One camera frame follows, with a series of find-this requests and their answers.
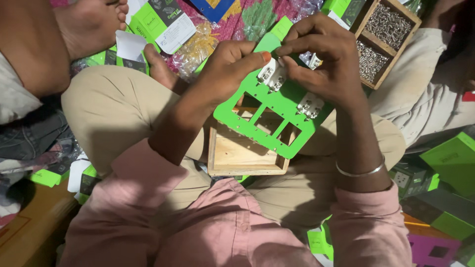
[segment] grey cloth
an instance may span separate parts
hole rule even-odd
[[[0,158],[31,160],[56,139],[73,136],[57,96],[45,99],[45,105],[25,118],[0,125]]]

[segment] beige trousers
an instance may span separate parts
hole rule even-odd
[[[72,79],[62,104],[79,144],[97,171],[106,175],[111,171],[111,161],[150,136],[178,98],[139,71],[96,66]],[[391,122],[372,118],[386,166],[391,168],[405,151],[404,137]],[[287,174],[262,176],[247,188],[266,217],[291,229],[312,229],[328,217],[330,204],[335,201],[335,135],[332,113],[301,150],[306,156],[291,161]],[[190,175],[167,197],[167,210],[184,209],[209,188],[209,176],[192,160],[198,159],[207,145],[202,131],[181,163]]]

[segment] fingernail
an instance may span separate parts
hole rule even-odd
[[[272,58],[272,55],[271,55],[269,52],[267,52],[267,51],[262,51],[262,52],[261,52],[261,55],[262,55],[262,57],[264,58],[264,61],[265,61],[265,62],[269,62],[270,59]]]

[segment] white paper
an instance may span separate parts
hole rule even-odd
[[[338,15],[335,12],[333,12],[333,10],[331,10],[330,13],[328,13],[328,16],[334,21],[336,21],[343,28],[350,30],[350,26],[348,26],[340,17],[338,17]]]
[[[167,54],[173,54],[180,48],[193,34],[196,27],[190,18],[182,13],[158,38],[155,39],[158,46]]]
[[[317,258],[318,262],[320,262],[323,267],[333,267],[333,262],[325,257],[323,254],[314,254],[315,258]]]
[[[81,176],[83,175],[84,170],[91,165],[91,162],[86,160],[87,157],[85,154],[81,154],[79,157],[81,157],[80,160],[71,163],[71,170],[69,172],[67,190],[72,193],[79,192],[79,189],[81,188]]]
[[[129,12],[125,15],[125,23],[130,25],[130,21],[132,20],[132,16],[139,11],[139,9],[146,3],[146,0],[128,0],[127,4],[129,5]]]
[[[147,45],[144,37],[123,30],[115,31],[117,56],[128,60],[137,60]]]

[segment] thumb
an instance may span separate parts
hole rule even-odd
[[[326,78],[309,68],[299,66],[291,57],[283,56],[279,59],[279,63],[283,64],[286,69],[287,78],[296,81],[308,91],[325,95],[321,92],[326,84]]]
[[[232,64],[236,77],[244,80],[249,73],[264,67],[272,56],[267,51],[250,53]]]

